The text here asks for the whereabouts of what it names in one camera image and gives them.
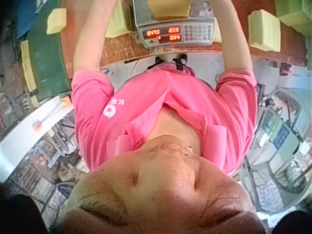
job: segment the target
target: pink t-shirt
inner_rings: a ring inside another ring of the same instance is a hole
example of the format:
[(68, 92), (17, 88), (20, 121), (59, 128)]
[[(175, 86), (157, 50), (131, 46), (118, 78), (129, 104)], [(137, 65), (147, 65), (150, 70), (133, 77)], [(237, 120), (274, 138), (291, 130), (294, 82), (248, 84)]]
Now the pink t-shirt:
[(80, 70), (72, 82), (76, 135), (90, 170), (140, 148), (164, 104), (199, 133), (202, 156), (230, 175), (253, 138), (257, 112), (252, 72), (224, 73), (214, 90), (173, 64), (133, 77), (116, 93), (99, 72)]

